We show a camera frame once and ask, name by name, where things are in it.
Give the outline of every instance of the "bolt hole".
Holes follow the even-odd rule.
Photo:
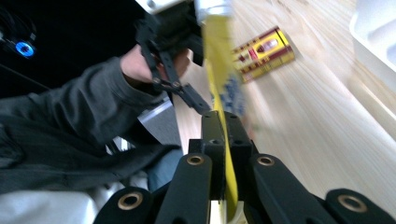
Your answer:
[[[351,195],[340,195],[338,196],[338,202],[352,212],[367,212],[366,204],[357,197]]]
[[[187,163],[190,165],[200,165],[204,163],[204,158],[200,156],[191,156],[187,158]]]
[[[132,210],[143,202],[143,195],[140,192],[133,192],[123,195],[119,199],[118,206],[121,210]]]
[[[275,164],[274,160],[269,157],[259,157],[257,162],[264,166],[272,166]]]

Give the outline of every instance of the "light wood floor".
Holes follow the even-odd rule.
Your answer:
[[[354,0],[235,0],[235,45],[278,25],[297,58],[245,84],[260,152],[280,158],[312,193],[356,190],[396,217],[396,95],[357,62],[348,30]],[[209,101],[205,69],[183,77]],[[185,150],[200,116],[176,98]]]

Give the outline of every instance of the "red and yellow package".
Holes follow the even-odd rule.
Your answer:
[[[283,32],[275,27],[233,49],[233,66],[244,82],[273,70],[295,58]]]

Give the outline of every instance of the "black background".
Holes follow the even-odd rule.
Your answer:
[[[143,9],[135,0],[1,0],[36,27],[31,59],[0,49],[0,97],[60,87],[83,70],[135,45]]]

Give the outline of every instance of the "gray jacket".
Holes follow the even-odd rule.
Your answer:
[[[0,193],[86,189],[123,179],[170,148],[146,146],[109,156],[144,110],[163,100],[130,87],[113,58],[59,89],[0,101]]]

